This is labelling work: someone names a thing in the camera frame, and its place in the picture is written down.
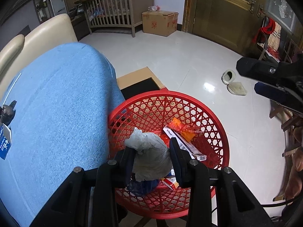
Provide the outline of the red white cigarette box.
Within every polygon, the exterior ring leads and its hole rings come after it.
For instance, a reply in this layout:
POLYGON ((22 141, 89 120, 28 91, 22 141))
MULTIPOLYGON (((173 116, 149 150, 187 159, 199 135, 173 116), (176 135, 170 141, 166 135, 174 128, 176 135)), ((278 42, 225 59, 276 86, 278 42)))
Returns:
POLYGON ((161 181, 171 190, 176 190, 179 187, 175 176, 161 178, 161 181))

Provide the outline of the beige slipper upright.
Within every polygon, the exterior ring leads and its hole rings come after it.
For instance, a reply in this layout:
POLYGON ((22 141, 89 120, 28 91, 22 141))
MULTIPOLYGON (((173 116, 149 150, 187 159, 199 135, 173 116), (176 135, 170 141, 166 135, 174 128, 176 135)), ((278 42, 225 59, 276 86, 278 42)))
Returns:
POLYGON ((221 80, 225 85, 230 84, 235 79, 236 79, 236 74, 233 70, 226 70, 221 77, 221 80))

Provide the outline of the white paper ball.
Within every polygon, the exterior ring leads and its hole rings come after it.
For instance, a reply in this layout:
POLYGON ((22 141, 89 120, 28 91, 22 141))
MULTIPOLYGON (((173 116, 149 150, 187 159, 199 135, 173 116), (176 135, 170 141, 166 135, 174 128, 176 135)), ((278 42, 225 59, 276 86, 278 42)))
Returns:
POLYGON ((161 179, 173 168, 169 148, 155 133, 134 128, 124 144, 137 151, 133 173, 138 182, 161 179))

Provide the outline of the beige slipper flat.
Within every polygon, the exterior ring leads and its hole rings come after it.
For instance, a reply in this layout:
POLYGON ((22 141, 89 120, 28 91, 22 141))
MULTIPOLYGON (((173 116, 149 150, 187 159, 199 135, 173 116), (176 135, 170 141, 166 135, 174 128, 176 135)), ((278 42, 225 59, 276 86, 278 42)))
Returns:
POLYGON ((243 86, 241 82, 231 82, 227 85, 227 90, 232 95, 238 95, 238 96, 246 96, 247 90, 243 86))

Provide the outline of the wooden baby crib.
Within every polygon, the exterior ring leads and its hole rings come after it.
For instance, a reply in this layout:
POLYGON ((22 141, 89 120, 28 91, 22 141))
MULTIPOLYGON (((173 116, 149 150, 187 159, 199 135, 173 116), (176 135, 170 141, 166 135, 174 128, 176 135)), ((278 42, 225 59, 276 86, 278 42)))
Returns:
POLYGON ((90 32, 97 29, 128 29, 132 37, 143 24, 142 13, 155 4, 155 0, 78 0, 82 4, 90 32))

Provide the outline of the red plastic mesh basket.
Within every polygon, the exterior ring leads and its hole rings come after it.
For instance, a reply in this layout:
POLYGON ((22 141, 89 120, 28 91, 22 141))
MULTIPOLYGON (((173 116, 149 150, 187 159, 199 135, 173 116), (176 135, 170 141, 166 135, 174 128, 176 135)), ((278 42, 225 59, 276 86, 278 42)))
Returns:
MULTIPOLYGON (((134 128, 164 136, 163 128, 174 118, 197 126, 200 133, 191 143, 207 156, 209 168, 222 169, 230 161, 229 142, 217 116, 192 96, 161 89, 136 95, 117 106, 108 117, 109 157, 125 148, 124 140, 134 128)), ((188 214, 191 190, 171 190, 163 183, 145 196, 135 196, 127 188, 116 189, 116 202, 129 211, 153 219, 173 219, 188 214)))

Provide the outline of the cream leather sofa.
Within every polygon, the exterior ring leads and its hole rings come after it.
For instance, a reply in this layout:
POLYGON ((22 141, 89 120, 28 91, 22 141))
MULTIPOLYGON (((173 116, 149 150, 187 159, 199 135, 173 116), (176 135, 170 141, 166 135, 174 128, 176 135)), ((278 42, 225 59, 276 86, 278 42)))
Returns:
POLYGON ((36 58, 58 45, 73 42, 77 37, 67 14, 49 19, 26 36, 15 36, 1 50, 1 96, 15 75, 36 58))

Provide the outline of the flat cardboard box on floor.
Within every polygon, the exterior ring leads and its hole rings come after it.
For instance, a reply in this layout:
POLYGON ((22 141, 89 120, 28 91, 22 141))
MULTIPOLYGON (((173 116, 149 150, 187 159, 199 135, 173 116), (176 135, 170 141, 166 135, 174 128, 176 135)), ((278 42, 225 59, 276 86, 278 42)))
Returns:
POLYGON ((118 77, 117 84, 125 100, 145 92, 166 90, 166 86, 148 67, 118 77))

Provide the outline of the brown cardboard box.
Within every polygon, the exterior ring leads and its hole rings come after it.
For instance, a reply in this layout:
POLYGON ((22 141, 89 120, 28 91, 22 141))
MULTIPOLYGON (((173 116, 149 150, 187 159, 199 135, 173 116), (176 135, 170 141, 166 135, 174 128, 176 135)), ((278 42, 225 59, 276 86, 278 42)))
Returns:
POLYGON ((146 11, 142 13, 143 32, 168 37, 177 30, 177 12, 146 11))

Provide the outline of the blue toothpaste box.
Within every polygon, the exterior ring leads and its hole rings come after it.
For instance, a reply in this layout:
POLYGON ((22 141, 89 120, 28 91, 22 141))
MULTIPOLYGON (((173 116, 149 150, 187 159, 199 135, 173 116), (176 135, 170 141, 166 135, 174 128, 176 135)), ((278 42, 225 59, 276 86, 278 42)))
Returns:
POLYGON ((1 126, 1 133, 0 133, 0 158, 5 160, 7 154, 11 148, 12 143, 12 135, 11 130, 5 125, 2 124, 1 126))

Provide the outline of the blue table cloth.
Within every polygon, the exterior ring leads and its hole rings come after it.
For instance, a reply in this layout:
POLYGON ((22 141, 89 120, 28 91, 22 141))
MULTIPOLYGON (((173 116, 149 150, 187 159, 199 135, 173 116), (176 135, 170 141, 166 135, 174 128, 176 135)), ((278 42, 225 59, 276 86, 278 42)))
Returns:
POLYGON ((124 97, 109 60, 83 43, 59 45, 21 72, 6 101, 17 104, 1 159, 1 201, 29 226, 75 167, 107 160, 108 115, 124 97))

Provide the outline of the white air conditioner unit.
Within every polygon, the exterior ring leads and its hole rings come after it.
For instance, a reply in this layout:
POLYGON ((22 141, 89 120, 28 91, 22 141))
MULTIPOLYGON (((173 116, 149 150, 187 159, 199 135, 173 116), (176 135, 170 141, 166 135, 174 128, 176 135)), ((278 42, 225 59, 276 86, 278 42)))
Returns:
POLYGON ((54 16, 67 13, 67 9, 66 9, 64 0, 50 0, 50 3, 51 3, 51 8, 53 10, 54 16))

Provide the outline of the golden wooden door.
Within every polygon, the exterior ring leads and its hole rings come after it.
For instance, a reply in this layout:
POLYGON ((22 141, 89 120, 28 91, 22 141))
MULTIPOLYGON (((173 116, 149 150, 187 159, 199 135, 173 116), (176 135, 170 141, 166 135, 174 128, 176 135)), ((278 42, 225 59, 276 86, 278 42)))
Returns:
POLYGON ((265 16, 272 18, 302 48, 302 0, 185 0, 182 29, 242 56, 261 52, 252 39, 265 16))

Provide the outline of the black plastic bag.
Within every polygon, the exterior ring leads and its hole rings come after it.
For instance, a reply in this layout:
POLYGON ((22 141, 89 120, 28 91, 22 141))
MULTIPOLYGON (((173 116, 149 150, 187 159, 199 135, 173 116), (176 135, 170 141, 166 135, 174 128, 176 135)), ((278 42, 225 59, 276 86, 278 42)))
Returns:
POLYGON ((6 126, 10 125, 12 120, 15 117, 15 105, 17 101, 14 100, 10 103, 10 105, 2 105, 1 107, 1 123, 6 126))

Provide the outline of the orange wrapper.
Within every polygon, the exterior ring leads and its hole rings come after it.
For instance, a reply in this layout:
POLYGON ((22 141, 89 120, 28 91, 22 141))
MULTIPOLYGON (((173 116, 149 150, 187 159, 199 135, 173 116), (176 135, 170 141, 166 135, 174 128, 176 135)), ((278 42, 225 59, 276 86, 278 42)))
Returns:
POLYGON ((202 133, 201 129, 194 124, 184 124, 179 119, 173 118, 167 126, 179 133, 187 142, 191 142, 193 138, 202 133))

